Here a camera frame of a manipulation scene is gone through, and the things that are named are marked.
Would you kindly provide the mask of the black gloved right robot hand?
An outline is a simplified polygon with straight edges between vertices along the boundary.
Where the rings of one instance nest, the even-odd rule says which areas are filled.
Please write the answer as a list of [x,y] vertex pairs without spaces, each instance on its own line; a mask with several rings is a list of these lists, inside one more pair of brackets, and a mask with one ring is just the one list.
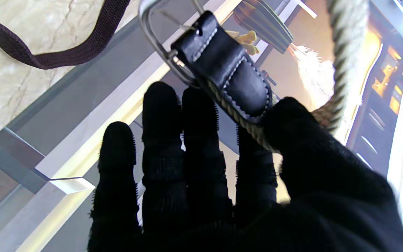
[[164,82],[143,100],[139,226],[130,127],[111,123],[100,150],[88,252],[403,252],[393,190],[320,127],[296,99],[270,111],[264,132],[282,154],[289,203],[277,203],[273,155],[238,128],[236,200],[228,196],[217,108]]

